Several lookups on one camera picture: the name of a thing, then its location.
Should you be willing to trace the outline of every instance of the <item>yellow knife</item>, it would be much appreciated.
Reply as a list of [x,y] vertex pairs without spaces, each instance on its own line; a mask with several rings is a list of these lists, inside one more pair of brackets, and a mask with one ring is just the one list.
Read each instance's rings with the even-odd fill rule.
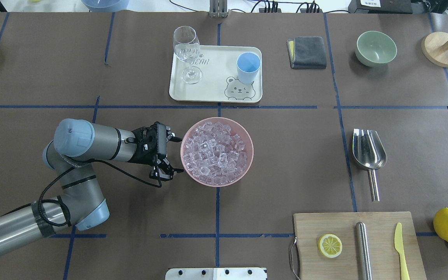
[[409,271],[407,271],[406,256],[404,255],[404,241],[402,240],[402,224],[397,223],[395,227],[395,235],[393,237],[393,243],[395,250],[399,252],[400,255],[400,279],[410,280]]

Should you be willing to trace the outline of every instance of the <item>pink bowl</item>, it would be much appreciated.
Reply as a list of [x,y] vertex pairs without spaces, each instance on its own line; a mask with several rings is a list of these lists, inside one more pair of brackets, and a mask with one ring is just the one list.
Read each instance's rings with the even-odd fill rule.
[[[228,124],[231,127],[231,135],[238,134],[241,137],[241,140],[243,140],[243,142],[245,142],[245,149],[243,151],[245,153],[247,153],[247,168],[243,171],[243,173],[240,175],[240,177],[236,178],[236,180],[231,183],[219,185],[219,186],[206,184],[204,182],[199,181],[197,178],[195,178],[193,176],[192,172],[187,170],[186,165],[184,164],[184,158],[183,158],[184,152],[186,150],[186,148],[184,147],[184,143],[194,133],[194,130],[198,126],[201,126],[202,124],[204,124],[205,122],[216,123],[217,121],[221,122],[222,124]],[[209,117],[208,119],[203,119],[203,120],[197,122],[186,132],[186,134],[184,135],[183,141],[182,141],[182,145],[181,145],[181,162],[183,163],[185,172],[195,181],[199,182],[202,185],[209,186],[209,187],[225,187],[225,186],[234,184],[235,182],[238,182],[248,172],[248,170],[250,169],[250,166],[252,165],[253,160],[254,160],[254,144],[252,142],[252,138],[250,137],[250,134],[247,132],[246,129],[244,129],[243,126],[241,126],[241,124],[233,121],[232,119],[227,119],[225,117]]]

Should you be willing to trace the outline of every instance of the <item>folded gray towel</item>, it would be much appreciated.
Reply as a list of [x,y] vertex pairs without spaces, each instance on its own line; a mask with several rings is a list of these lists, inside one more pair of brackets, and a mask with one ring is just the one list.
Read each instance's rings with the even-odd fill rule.
[[295,37],[287,44],[293,69],[326,69],[326,49],[321,37]]

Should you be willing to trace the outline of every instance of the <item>lemon slice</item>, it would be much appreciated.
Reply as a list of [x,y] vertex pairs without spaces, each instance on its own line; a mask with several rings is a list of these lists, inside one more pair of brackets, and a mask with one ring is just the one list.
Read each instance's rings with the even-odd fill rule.
[[341,254],[341,240],[334,234],[324,234],[318,243],[319,251],[325,257],[338,257]]

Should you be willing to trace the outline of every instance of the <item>wooden stand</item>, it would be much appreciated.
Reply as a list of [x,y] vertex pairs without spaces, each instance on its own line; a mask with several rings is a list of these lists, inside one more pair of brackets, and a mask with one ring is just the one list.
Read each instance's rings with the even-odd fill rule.
[[433,32],[421,42],[426,58],[441,67],[448,67],[448,33]]

